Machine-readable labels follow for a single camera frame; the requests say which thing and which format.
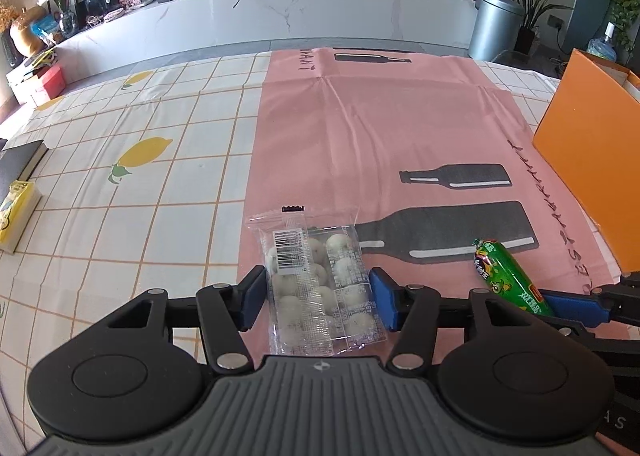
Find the blue gripper pad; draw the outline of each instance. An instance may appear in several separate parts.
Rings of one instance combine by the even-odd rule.
[[[591,295],[540,290],[551,309],[561,319],[580,321],[587,328],[609,322],[610,313]]]
[[[369,282],[382,324],[387,331],[398,331],[399,317],[393,291],[375,271],[369,273]]]
[[[253,284],[246,290],[244,300],[242,301],[241,324],[236,325],[240,331],[251,329],[255,319],[260,313],[260,309],[262,309],[264,300],[267,298],[267,272],[264,268],[254,268],[241,281],[240,285],[242,285],[245,280],[247,280],[247,282],[253,282]]]

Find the tablecloth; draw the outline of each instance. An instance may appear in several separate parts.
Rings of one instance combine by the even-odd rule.
[[[33,175],[44,197],[16,253],[0,255],[0,386],[28,448],[42,432],[26,380],[47,353],[147,289],[187,297],[239,280],[270,62],[271,52],[205,59],[102,82],[40,107],[8,143],[50,148]],[[476,63],[535,131],[559,81]],[[204,361],[196,331],[176,330],[174,343]]]

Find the yellow tissue pack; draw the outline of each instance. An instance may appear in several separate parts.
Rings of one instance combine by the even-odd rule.
[[[0,206],[0,250],[13,254],[33,210],[40,191],[32,181],[14,181]]]

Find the plastic snack bag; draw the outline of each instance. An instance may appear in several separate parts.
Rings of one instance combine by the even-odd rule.
[[[47,46],[55,46],[65,40],[60,31],[60,24],[52,14],[47,14],[43,19],[32,22],[30,28],[31,32],[43,40]]]
[[[13,254],[40,199],[32,181],[14,181],[0,206],[0,250]]]
[[[327,357],[386,339],[355,228],[335,225],[347,221],[302,208],[248,221],[269,274],[272,353]]]

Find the black book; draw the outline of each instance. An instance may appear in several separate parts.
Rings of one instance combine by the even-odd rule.
[[[44,141],[0,151],[0,202],[9,192],[9,184],[16,180],[27,181],[49,148]]]

